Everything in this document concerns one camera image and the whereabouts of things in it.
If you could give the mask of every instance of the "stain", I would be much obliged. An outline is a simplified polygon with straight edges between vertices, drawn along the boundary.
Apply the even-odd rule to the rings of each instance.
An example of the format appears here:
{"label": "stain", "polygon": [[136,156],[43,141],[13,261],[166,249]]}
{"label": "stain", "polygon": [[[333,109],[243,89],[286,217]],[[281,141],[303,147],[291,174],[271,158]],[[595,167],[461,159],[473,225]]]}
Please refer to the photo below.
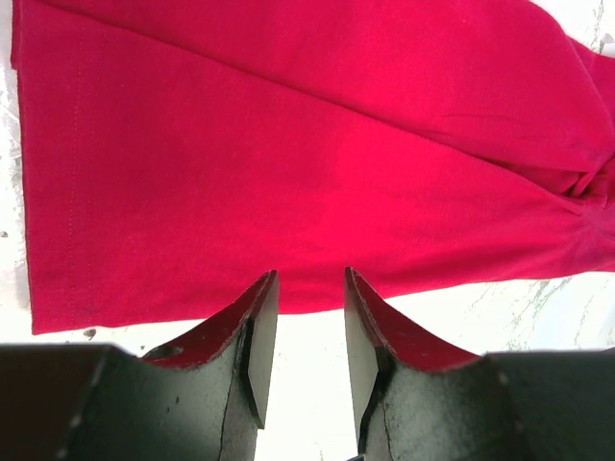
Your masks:
{"label": "stain", "polygon": [[89,328],[84,331],[84,336],[87,338],[87,341],[90,341],[94,336],[96,336],[96,328]]}

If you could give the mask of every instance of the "dark spot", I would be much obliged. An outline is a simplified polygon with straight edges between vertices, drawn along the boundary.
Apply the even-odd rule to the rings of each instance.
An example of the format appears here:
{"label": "dark spot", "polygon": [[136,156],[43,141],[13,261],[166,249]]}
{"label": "dark spot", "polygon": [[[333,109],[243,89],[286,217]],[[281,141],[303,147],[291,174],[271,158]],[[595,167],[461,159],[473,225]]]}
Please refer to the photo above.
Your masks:
{"label": "dark spot", "polygon": [[157,360],[159,358],[171,357],[182,352],[182,348],[177,346],[158,346],[151,351],[143,355],[143,358],[149,358],[150,360]]}
{"label": "dark spot", "polygon": [[92,339],[95,335],[96,335],[96,328],[90,328],[84,331],[84,336],[87,338],[88,341]]}

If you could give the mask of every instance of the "red cloth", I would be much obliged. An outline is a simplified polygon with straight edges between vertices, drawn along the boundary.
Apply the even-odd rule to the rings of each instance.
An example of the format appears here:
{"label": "red cloth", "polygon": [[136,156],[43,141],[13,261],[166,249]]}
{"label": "red cloth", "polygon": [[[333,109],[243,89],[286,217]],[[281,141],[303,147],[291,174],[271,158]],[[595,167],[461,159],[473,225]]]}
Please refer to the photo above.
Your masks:
{"label": "red cloth", "polygon": [[615,60],[527,1],[14,17],[36,333],[615,270]]}

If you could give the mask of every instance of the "folded red cloth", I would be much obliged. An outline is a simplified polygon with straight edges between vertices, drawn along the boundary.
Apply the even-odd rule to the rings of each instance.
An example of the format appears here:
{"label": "folded red cloth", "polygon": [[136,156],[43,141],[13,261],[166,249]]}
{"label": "folded red cloth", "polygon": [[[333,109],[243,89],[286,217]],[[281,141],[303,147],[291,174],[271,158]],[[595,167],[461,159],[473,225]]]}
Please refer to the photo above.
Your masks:
{"label": "folded red cloth", "polygon": [[520,0],[15,0],[36,333],[615,270],[615,60]]}

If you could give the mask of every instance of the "white surface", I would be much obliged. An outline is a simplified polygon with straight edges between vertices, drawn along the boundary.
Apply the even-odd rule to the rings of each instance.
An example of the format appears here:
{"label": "white surface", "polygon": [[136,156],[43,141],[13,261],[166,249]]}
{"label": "white surface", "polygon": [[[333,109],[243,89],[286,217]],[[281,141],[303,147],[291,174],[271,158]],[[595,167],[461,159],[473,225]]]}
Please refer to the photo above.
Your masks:
{"label": "white surface", "polygon": [[[615,0],[536,3],[570,36],[595,50],[604,33],[615,35]],[[0,0],[0,342],[87,341],[81,330],[30,334],[10,42],[11,0]],[[476,353],[615,345],[613,274],[479,283],[391,302],[442,338]],[[141,354],[197,323],[97,328],[91,341],[113,342]],[[342,461],[355,454],[342,311],[280,318],[267,418],[267,430],[258,437],[257,460]]]}

